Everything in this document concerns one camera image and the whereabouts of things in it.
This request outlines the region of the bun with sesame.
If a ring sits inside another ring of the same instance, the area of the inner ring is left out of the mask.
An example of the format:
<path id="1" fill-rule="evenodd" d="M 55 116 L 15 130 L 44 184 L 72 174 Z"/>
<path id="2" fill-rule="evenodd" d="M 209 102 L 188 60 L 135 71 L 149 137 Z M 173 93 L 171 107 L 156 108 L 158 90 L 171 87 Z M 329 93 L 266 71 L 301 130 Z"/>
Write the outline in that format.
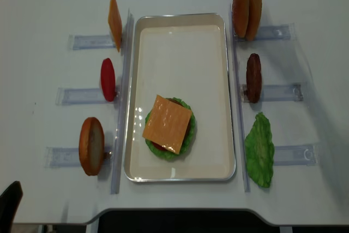
<path id="1" fill-rule="evenodd" d="M 79 160 L 88 176 L 98 175 L 104 161 L 104 132 L 95 117 L 85 119 L 79 138 Z"/>

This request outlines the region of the brown meat patty on stand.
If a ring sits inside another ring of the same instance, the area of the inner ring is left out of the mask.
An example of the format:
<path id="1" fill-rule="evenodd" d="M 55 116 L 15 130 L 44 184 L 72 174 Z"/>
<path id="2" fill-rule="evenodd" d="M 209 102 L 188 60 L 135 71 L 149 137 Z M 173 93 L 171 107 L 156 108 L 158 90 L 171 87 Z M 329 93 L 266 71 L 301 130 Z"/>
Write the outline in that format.
<path id="1" fill-rule="evenodd" d="M 262 90 L 262 75 L 260 57 L 252 53 L 246 66 L 246 94 L 249 102 L 257 103 Z"/>

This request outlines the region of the orange cheese slice on stand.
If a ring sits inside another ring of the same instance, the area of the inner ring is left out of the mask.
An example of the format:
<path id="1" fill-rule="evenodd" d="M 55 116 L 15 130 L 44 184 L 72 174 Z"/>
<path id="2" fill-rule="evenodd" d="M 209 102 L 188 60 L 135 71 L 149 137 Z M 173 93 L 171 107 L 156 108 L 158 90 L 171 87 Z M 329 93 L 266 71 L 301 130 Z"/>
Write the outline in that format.
<path id="1" fill-rule="evenodd" d="M 110 32 L 115 42 L 117 51 L 120 52 L 123 26 L 122 26 L 122 20 L 121 20 L 121 16 L 119 13 L 116 0 L 110 0 L 108 24 L 109 24 Z"/>

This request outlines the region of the red tomato slice on stand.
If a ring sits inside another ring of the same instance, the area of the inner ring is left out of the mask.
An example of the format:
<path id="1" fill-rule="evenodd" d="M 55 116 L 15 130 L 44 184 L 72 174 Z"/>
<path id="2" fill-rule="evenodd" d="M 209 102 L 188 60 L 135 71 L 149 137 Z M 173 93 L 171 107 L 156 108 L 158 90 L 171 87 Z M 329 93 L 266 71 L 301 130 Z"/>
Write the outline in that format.
<path id="1" fill-rule="evenodd" d="M 100 82 L 106 101 L 113 102 L 116 96 L 116 79 L 114 67 L 109 58 L 104 59 L 102 62 Z"/>

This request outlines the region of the cheese slice on burger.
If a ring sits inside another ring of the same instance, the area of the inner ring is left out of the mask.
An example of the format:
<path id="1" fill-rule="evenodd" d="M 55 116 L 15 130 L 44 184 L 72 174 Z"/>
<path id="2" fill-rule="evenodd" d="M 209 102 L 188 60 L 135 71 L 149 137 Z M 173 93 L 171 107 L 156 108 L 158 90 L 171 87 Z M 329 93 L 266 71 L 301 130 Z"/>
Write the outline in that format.
<path id="1" fill-rule="evenodd" d="M 143 138 L 159 145 L 166 145 L 170 152 L 179 154 L 186 128 L 192 115 L 189 105 L 173 98 L 184 107 L 157 95 L 154 105 L 146 117 Z"/>

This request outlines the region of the green lettuce leaf on stand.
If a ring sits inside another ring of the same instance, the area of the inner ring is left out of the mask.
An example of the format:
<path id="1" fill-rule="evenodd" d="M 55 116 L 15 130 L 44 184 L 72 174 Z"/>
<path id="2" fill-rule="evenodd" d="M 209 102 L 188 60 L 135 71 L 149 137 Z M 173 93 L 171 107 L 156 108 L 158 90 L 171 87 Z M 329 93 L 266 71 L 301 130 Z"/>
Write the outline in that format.
<path id="1" fill-rule="evenodd" d="M 262 188 L 269 188 L 273 178 L 275 147 L 269 119 L 259 112 L 245 138 L 246 169 L 249 177 Z"/>

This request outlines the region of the tomato slice in burger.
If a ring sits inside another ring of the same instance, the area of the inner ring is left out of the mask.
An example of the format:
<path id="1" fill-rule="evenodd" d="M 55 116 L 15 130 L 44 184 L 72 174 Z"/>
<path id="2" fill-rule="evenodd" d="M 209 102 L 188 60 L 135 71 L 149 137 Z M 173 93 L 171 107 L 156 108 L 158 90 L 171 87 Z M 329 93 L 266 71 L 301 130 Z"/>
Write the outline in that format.
<path id="1" fill-rule="evenodd" d="M 166 145 L 159 145 L 159 144 L 156 144 L 155 142 L 152 142 L 152 145 L 160 151 L 168 151 L 169 150 Z"/>

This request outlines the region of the lettuce leaf in burger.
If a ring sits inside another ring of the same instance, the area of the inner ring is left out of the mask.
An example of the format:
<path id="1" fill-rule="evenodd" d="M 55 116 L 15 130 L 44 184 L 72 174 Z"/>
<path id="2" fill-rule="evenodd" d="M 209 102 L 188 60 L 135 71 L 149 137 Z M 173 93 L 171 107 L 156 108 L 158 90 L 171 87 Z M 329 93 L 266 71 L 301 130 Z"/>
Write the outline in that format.
<path id="1" fill-rule="evenodd" d="M 185 133 L 185 137 L 184 137 L 182 146 L 181 146 L 180 151 L 179 151 L 179 154 L 172 153 L 172 152 L 162 148 L 158 144 L 155 144 L 154 142 L 152 142 L 150 140 L 145 139 L 145 142 L 146 142 L 149 150 L 155 156 L 157 156 L 160 159 L 170 161 L 170 160 L 178 158 L 179 156 L 183 156 L 189 150 L 189 148 L 191 147 L 191 144 L 194 140 L 195 129 L 196 129 L 196 120 L 195 120 L 194 113 L 192 113 L 192 115 L 190 117 L 190 121 L 189 121 L 187 129 L 186 129 L 186 133 Z"/>

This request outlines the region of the bun slice on stand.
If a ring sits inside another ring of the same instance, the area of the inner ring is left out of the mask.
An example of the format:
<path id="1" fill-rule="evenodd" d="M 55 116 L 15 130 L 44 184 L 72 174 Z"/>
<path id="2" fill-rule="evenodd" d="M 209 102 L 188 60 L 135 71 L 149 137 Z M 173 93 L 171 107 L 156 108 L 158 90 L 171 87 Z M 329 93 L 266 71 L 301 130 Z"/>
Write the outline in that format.
<path id="1" fill-rule="evenodd" d="M 236 35 L 244 38 L 249 19 L 249 0 L 233 0 L 233 26 Z"/>
<path id="2" fill-rule="evenodd" d="M 260 25 L 262 13 L 262 0 L 249 0 L 249 22 L 245 38 L 248 41 L 254 40 Z"/>

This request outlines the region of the white metal tray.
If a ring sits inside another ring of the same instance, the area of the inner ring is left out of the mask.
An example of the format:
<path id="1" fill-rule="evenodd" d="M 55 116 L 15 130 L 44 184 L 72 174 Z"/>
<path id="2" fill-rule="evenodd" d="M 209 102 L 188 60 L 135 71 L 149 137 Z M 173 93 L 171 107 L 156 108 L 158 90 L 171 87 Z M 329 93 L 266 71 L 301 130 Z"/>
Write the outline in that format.
<path id="1" fill-rule="evenodd" d="M 236 169 L 225 23 L 215 13 L 145 16 L 135 25 L 124 140 L 124 171 L 133 182 L 224 181 Z M 187 151 L 170 160 L 142 136 L 155 98 L 191 107 Z"/>

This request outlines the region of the clear long left acrylic strip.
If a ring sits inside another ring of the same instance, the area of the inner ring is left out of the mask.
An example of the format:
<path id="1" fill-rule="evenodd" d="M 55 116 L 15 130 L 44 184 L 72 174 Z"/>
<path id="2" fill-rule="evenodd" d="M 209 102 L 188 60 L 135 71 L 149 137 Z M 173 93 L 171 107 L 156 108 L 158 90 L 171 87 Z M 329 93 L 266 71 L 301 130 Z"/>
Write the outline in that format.
<path id="1" fill-rule="evenodd" d="M 124 38 L 124 55 L 123 55 L 123 72 L 122 81 L 119 91 L 119 110 L 118 122 L 115 138 L 115 147 L 113 152 L 113 169 L 111 178 L 111 194 L 118 194 L 122 174 L 123 148 L 126 143 L 128 114 L 129 114 L 129 97 L 130 97 L 130 80 L 133 65 L 133 35 L 134 35 L 134 16 L 128 11 L 127 24 L 125 27 Z"/>

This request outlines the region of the clear long acrylic strip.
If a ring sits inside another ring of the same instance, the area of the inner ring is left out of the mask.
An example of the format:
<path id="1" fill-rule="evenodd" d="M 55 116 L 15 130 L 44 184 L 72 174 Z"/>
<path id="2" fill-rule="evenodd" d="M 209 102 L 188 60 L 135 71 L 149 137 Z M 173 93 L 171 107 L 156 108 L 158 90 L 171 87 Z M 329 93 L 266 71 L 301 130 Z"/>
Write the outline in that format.
<path id="1" fill-rule="evenodd" d="M 130 80 L 133 65 L 133 35 L 134 35 L 134 16 L 128 11 L 127 24 L 125 27 L 124 38 L 124 55 L 123 55 L 123 72 L 122 81 L 119 91 L 119 110 L 118 122 L 115 138 L 115 147 L 113 152 L 113 169 L 111 178 L 111 194 L 118 194 L 122 174 L 123 148 L 126 143 L 128 114 L 129 114 L 129 97 L 130 97 Z"/>
<path id="2" fill-rule="evenodd" d="M 231 35 L 231 49 L 232 49 L 232 64 L 234 72 L 234 82 L 235 82 L 235 92 L 236 92 L 236 104 L 237 104 L 237 119 L 239 128 L 239 140 L 240 140 L 240 154 L 242 159 L 242 174 L 244 191 L 246 193 L 250 192 L 250 178 L 246 168 L 246 155 L 245 155 L 245 132 L 244 132 L 244 119 L 243 119 L 243 109 L 242 109 L 242 97 L 240 94 L 240 83 L 239 83 L 239 65 L 237 61 L 237 50 L 236 50 L 236 34 L 233 26 L 233 11 L 232 4 L 230 4 L 230 35 Z"/>

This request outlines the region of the clear long right acrylic strip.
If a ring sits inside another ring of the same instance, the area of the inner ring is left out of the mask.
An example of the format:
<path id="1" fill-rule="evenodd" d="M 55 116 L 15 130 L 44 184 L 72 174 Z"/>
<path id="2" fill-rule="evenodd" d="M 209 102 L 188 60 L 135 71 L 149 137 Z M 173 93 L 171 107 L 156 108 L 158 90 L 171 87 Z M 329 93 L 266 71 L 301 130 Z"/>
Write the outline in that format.
<path id="1" fill-rule="evenodd" d="M 245 155 L 245 132 L 244 132 L 244 119 L 243 119 L 243 109 L 242 109 L 242 97 L 240 94 L 240 83 L 239 83 L 239 65 L 237 61 L 237 50 L 236 50 L 236 34 L 233 26 L 233 11 L 232 4 L 230 4 L 230 35 L 231 35 L 231 49 L 232 49 L 232 64 L 234 72 L 234 82 L 235 82 L 235 92 L 236 92 L 236 104 L 237 104 L 237 119 L 239 128 L 239 140 L 240 140 L 240 154 L 242 159 L 242 174 L 244 191 L 246 193 L 250 192 L 250 178 L 246 168 L 246 155 Z"/>

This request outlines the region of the clear acrylic bun stand rail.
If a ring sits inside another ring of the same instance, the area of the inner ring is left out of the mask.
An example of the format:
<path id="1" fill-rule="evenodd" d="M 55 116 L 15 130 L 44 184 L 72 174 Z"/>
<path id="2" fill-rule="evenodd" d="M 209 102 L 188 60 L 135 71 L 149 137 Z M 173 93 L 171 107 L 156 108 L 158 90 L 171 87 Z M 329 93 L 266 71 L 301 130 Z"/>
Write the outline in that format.
<path id="1" fill-rule="evenodd" d="M 296 39 L 294 24 L 289 23 L 277 26 L 260 26 L 253 41 L 294 39 Z"/>

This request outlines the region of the clear acrylic patty stand rail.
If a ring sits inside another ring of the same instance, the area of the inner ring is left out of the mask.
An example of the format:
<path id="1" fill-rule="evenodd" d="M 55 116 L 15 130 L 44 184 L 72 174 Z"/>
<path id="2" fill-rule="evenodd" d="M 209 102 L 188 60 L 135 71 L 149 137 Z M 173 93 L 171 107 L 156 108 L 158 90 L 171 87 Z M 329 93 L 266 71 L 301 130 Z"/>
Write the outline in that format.
<path id="1" fill-rule="evenodd" d="M 257 102 L 262 101 L 303 101 L 301 85 L 263 85 Z"/>

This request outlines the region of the clear acrylic cheese stand rail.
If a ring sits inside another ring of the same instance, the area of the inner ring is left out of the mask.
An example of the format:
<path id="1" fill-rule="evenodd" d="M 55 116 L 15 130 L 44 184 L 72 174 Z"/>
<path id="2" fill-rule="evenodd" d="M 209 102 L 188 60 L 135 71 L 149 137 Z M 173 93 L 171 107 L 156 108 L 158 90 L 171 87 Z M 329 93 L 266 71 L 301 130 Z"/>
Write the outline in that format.
<path id="1" fill-rule="evenodd" d="M 116 47 L 109 35 L 70 35 L 68 48 L 71 50 L 112 49 Z"/>

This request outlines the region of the clear acrylic lettuce stand rail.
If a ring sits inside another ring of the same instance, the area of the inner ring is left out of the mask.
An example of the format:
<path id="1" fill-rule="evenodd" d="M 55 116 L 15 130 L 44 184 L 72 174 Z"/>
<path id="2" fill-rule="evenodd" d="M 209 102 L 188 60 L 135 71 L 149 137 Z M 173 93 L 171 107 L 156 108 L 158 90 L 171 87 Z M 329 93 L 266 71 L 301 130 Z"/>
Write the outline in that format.
<path id="1" fill-rule="evenodd" d="M 275 147 L 274 166 L 315 165 L 316 163 L 312 144 Z"/>

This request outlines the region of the clear acrylic tomato stand rail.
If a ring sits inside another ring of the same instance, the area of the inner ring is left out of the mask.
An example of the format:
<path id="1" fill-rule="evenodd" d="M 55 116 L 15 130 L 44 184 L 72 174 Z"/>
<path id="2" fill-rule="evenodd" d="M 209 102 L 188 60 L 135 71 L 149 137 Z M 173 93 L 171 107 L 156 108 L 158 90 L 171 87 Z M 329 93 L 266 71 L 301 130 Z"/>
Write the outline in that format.
<path id="1" fill-rule="evenodd" d="M 112 101 L 115 103 L 119 97 L 116 89 L 116 95 Z M 99 88 L 58 88 L 56 95 L 56 105 L 85 105 L 85 104 L 106 104 L 107 101 L 103 92 Z"/>

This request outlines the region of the clear acrylic left bun rail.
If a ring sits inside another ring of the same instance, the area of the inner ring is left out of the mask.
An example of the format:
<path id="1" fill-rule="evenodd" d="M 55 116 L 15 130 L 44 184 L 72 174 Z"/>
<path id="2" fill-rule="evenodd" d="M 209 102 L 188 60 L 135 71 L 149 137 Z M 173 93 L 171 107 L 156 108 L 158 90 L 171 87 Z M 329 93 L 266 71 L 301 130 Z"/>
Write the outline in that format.
<path id="1" fill-rule="evenodd" d="M 78 148 L 47 147 L 45 152 L 46 168 L 81 167 Z"/>

